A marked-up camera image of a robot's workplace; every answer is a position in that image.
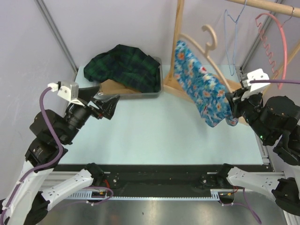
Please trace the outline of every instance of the dark green cloth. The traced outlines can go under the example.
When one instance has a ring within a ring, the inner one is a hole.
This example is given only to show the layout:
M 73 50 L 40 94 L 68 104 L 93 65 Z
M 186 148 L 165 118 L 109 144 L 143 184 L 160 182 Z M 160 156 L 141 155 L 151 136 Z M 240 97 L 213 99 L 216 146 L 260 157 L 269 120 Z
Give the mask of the dark green cloth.
M 84 67 L 84 77 L 100 83 L 111 79 L 143 93 L 160 91 L 160 64 L 139 48 L 117 45 Z

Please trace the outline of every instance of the plastic tray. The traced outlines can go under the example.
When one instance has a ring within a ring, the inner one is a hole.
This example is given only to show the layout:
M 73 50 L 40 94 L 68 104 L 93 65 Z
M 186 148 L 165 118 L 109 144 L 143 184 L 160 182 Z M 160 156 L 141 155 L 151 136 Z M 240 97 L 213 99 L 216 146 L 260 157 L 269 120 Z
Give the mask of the plastic tray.
M 135 93 L 135 94 L 120 94 L 121 99 L 137 99 L 137 98 L 157 98 L 159 94 L 164 89 L 164 78 L 163 78 L 163 69 L 162 69 L 162 62 L 159 57 L 153 57 L 157 62 L 159 62 L 159 73 L 160 73 L 160 90 L 159 92 L 150 92 L 150 93 Z M 99 92 L 97 94 L 96 98 L 101 99 L 101 97 L 109 97 L 109 96 L 115 96 L 115 95 L 104 95 L 102 92 Z

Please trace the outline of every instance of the white table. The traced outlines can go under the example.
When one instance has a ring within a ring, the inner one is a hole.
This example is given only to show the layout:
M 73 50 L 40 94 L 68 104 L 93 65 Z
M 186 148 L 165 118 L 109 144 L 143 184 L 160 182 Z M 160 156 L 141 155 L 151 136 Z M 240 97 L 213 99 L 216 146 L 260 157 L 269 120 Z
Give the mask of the white table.
M 170 67 L 163 67 L 164 74 Z M 95 85 L 83 77 L 79 87 Z M 249 126 L 209 127 L 196 106 L 163 92 L 154 99 L 120 100 L 112 120 L 90 117 L 60 164 L 207 165 L 263 163 Z

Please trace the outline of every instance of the white wall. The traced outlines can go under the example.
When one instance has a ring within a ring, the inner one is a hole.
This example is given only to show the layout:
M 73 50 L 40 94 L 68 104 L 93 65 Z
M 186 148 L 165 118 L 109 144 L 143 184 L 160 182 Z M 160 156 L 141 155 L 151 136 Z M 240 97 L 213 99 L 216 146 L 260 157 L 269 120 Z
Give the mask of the white wall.
M 284 4 L 300 7 L 299 0 L 286 0 Z M 287 15 L 276 15 L 276 17 L 282 23 L 289 18 Z M 291 51 L 300 39 L 300 19 L 293 17 L 291 20 L 286 22 L 284 25 L 284 31 L 287 39 L 288 49 Z M 267 38 L 268 43 L 270 43 L 270 49 L 274 53 L 274 59 L 277 61 L 277 64 L 280 65 L 283 61 L 283 47 L 278 27 L 274 22 L 270 25 L 270 29 L 267 32 Z M 258 68 L 262 68 L 264 72 L 269 75 L 272 74 L 271 66 L 268 62 L 268 57 L 266 56 L 262 43 L 253 55 L 245 71 L 250 72 Z M 286 79 L 300 80 L 299 71 L 300 53 L 298 53 L 293 61 L 288 65 Z M 264 100 L 266 101 L 268 98 L 277 95 L 288 96 L 295 102 L 295 104 L 300 105 L 300 88 L 296 84 L 284 84 L 281 90 L 277 89 L 277 85 L 272 85 L 272 87 L 264 96 Z M 276 154 L 274 154 L 272 149 L 273 147 L 268 147 L 276 171 L 285 171 L 287 174 L 290 174 L 291 171 L 289 170 L 289 166 L 285 164 Z
M 117 44 L 132 45 L 145 53 L 171 61 L 176 0 L 45 0 L 76 65 Z M 201 27 L 210 24 L 218 37 L 218 48 L 211 54 L 217 64 L 228 64 L 225 56 L 223 15 L 227 8 L 234 18 L 242 5 L 224 0 L 186 0 L 182 31 L 201 45 L 210 41 Z M 254 15 L 263 10 L 246 7 L 239 22 L 236 61 L 241 65 L 257 28 Z M 228 47 L 232 55 L 234 23 L 227 18 Z
M 50 82 L 73 79 L 68 61 L 33 0 L 0 1 L 0 199 L 19 175 L 34 139 L 29 130 L 40 111 L 40 93 Z M 53 93 L 45 107 L 63 112 Z

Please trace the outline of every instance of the floral fabric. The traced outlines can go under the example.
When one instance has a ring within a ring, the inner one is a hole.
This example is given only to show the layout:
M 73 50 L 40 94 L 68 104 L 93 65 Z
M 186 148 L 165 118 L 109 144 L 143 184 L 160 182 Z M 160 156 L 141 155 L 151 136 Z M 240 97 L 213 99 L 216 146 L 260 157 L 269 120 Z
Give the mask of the floral fabric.
M 223 119 L 231 126 L 237 125 L 238 119 L 232 116 L 225 97 L 226 87 L 206 71 L 188 45 L 181 40 L 175 49 L 174 77 L 195 102 L 201 117 L 210 127 L 215 127 Z

